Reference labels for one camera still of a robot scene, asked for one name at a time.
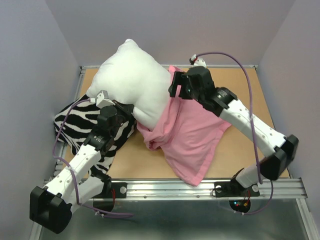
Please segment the white pillow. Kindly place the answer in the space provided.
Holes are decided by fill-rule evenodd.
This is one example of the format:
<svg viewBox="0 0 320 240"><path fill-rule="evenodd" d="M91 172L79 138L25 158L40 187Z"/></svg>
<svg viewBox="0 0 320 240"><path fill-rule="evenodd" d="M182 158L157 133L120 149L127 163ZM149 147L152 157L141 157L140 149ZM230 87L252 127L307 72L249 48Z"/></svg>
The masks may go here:
<svg viewBox="0 0 320 240"><path fill-rule="evenodd" d="M137 122L153 130L169 101L170 84L169 71L127 39L100 66L86 94L93 98L107 91L110 100L133 105Z"/></svg>

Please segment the plain pink pillow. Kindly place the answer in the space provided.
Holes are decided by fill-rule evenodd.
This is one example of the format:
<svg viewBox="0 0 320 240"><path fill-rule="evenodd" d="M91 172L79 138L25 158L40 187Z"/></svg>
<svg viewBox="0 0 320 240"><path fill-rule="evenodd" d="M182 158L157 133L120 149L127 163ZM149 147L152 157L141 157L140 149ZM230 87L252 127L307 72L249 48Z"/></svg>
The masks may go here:
<svg viewBox="0 0 320 240"><path fill-rule="evenodd" d="M176 66L146 70L146 86L133 111L149 150L162 149L168 165L185 183L198 186L208 172L216 147L230 123L195 100L170 97Z"/></svg>

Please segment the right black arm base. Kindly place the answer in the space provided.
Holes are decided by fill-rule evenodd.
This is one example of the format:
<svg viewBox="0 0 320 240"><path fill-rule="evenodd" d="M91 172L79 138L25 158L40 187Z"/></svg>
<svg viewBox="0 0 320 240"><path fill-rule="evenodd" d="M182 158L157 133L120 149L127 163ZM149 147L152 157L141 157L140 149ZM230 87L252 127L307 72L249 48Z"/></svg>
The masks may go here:
<svg viewBox="0 0 320 240"><path fill-rule="evenodd" d="M216 181L210 194L216 198L259 197L260 191L256 184L245 188L233 180L228 180Z"/></svg>

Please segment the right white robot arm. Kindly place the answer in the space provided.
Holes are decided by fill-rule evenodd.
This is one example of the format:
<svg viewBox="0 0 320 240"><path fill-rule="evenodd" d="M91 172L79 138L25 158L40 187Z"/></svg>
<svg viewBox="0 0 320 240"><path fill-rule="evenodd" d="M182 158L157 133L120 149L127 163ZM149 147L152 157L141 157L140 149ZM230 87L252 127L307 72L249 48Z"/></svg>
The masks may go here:
<svg viewBox="0 0 320 240"><path fill-rule="evenodd" d="M274 130L247 109L238 97L226 87L216 87L210 71L195 66L187 72L174 71L170 97L195 100L204 109L228 122L253 142L263 159L238 171L230 181L231 192L242 195L248 187L263 179L275 181L294 160L299 139Z"/></svg>

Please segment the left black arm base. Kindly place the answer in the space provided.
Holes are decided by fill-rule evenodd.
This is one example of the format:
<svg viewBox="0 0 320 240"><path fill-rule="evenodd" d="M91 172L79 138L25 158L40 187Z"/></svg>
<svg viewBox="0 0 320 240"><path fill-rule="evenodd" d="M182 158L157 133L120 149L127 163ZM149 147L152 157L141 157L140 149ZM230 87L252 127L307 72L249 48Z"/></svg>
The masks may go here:
<svg viewBox="0 0 320 240"><path fill-rule="evenodd" d="M97 187L94 187L93 193L90 193L91 199L125 199L127 197L127 182L117 181L98 181Z"/></svg>

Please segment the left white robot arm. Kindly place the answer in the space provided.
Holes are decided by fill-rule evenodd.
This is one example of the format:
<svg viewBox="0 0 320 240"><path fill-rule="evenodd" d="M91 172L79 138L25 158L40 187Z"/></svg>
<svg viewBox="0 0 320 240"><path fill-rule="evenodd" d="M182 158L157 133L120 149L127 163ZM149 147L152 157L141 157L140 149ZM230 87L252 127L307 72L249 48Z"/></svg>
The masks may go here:
<svg viewBox="0 0 320 240"><path fill-rule="evenodd" d="M36 186L30 193L29 218L35 223L59 234L69 224L79 207L96 196L111 193L111 180L104 177L81 179L115 143L115 137L127 120L133 116L134 105L115 100L104 100L95 124L75 157L45 186Z"/></svg>

